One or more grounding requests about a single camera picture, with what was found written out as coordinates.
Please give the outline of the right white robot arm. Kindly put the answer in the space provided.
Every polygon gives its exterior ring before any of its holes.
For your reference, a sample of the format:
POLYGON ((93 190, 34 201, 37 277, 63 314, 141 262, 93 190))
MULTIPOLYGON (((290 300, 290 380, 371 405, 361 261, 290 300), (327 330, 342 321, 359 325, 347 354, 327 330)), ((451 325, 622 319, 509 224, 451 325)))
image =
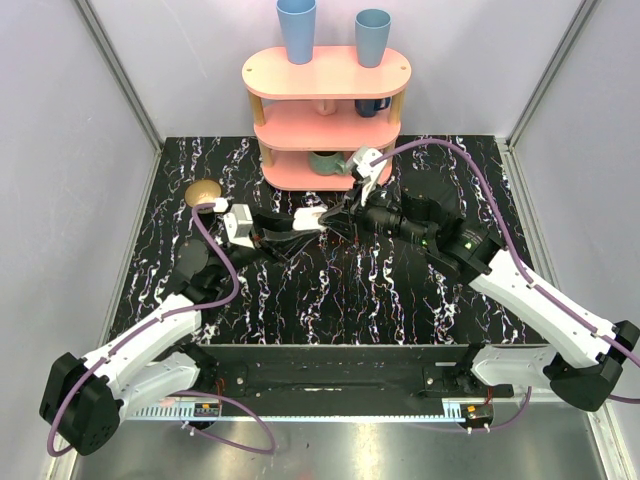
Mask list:
POLYGON ((521 385, 549 389, 569 405, 595 412, 639 339, 631 322, 588 313, 524 266, 495 232, 464 218, 455 188, 437 176, 406 177, 398 198, 370 180, 357 181, 318 222, 348 240, 367 231, 421 247, 446 279, 499 302, 546 340, 542 347, 470 348, 453 374, 463 395, 521 385))

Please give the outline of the white oval case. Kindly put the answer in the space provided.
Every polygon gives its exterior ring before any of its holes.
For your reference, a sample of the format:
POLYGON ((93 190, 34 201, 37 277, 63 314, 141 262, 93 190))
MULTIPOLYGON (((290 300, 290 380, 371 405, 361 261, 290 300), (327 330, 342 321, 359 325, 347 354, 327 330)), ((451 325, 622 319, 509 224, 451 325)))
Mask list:
POLYGON ((292 229, 324 232, 326 227, 320 224, 320 219, 326 212, 327 209, 322 206, 298 208, 293 216, 292 229))

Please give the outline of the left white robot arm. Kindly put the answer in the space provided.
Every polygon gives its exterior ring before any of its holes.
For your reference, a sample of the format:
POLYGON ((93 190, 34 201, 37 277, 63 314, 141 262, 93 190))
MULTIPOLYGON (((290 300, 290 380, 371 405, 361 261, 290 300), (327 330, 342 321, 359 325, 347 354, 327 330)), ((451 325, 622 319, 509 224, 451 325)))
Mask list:
POLYGON ((193 207, 201 237, 181 246, 160 305, 101 347, 80 357, 65 353, 52 364, 39 409, 50 426, 48 454, 90 455, 124 421, 166 397, 233 403, 230 369, 185 339, 203 326, 204 312, 239 295, 240 269, 292 259, 324 231, 325 212, 305 207, 286 215, 221 200, 193 207))

